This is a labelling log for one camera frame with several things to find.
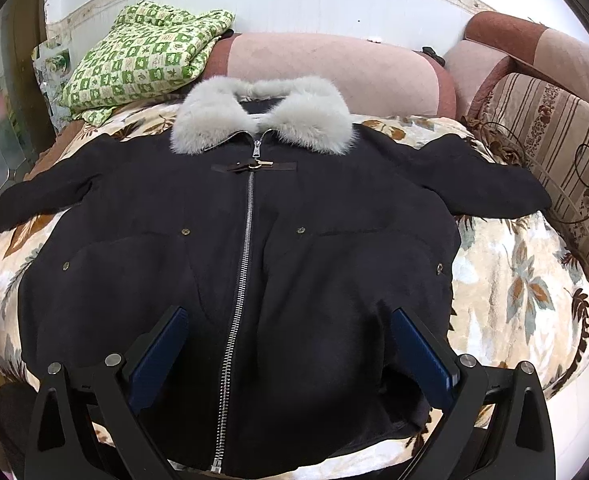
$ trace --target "blue gripper pad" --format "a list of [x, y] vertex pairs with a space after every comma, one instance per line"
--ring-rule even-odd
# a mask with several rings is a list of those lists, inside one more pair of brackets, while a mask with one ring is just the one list
[[181, 348], [188, 338], [188, 313], [177, 308], [130, 375], [128, 404], [137, 415], [157, 397]]
[[403, 310], [392, 313], [391, 329], [400, 357], [430, 406], [449, 411], [454, 403], [452, 375], [436, 352]]

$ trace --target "metal zipper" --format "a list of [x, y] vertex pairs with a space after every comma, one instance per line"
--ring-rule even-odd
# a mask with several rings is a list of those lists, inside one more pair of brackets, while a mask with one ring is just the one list
[[[261, 142], [267, 132], [260, 139], [254, 140], [252, 157], [256, 160], [261, 156]], [[243, 235], [243, 248], [241, 251], [241, 269], [239, 270], [239, 283], [237, 287], [237, 302], [234, 307], [232, 326], [228, 335], [228, 343], [223, 354], [223, 367], [219, 389], [219, 419], [217, 424], [216, 448], [214, 461], [210, 467], [212, 473], [220, 474], [223, 466], [223, 453], [225, 452], [225, 431], [228, 423], [228, 405], [230, 403], [230, 380], [232, 378], [232, 358], [234, 345], [237, 341], [241, 316], [246, 298], [246, 285], [248, 283], [248, 268], [250, 267], [250, 235], [252, 234], [252, 213], [254, 212], [254, 171], [248, 175], [248, 209], [246, 213], [246, 230]]]

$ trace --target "zipper pull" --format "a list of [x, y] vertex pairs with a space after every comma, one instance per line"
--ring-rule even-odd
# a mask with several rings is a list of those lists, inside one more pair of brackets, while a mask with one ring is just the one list
[[220, 475], [222, 463], [223, 463], [223, 460], [221, 460], [220, 458], [215, 458], [214, 463], [210, 467], [210, 472]]
[[261, 139], [255, 140], [255, 149], [252, 152], [253, 158], [259, 158], [261, 156]]

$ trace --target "jacket sleeve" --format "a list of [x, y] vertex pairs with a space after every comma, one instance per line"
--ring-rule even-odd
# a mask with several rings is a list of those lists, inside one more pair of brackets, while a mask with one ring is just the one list
[[551, 207], [548, 192], [530, 171], [488, 162], [457, 135], [420, 150], [407, 148], [413, 150], [409, 177], [436, 192], [453, 214], [519, 218]]
[[0, 232], [80, 202], [93, 182], [132, 155], [135, 144], [103, 134], [32, 180], [8, 188], [0, 196]]

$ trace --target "striped floral cushion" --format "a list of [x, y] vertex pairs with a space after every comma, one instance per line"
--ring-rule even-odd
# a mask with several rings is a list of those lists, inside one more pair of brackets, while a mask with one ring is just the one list
[[493, 89], [480, 118], [518, 138], [517, 150], [525, 150], [552, 197], [555, 215], [576, 222], [562, 227], [589, 264], [589, 104], [550, 83], [513, 73]]

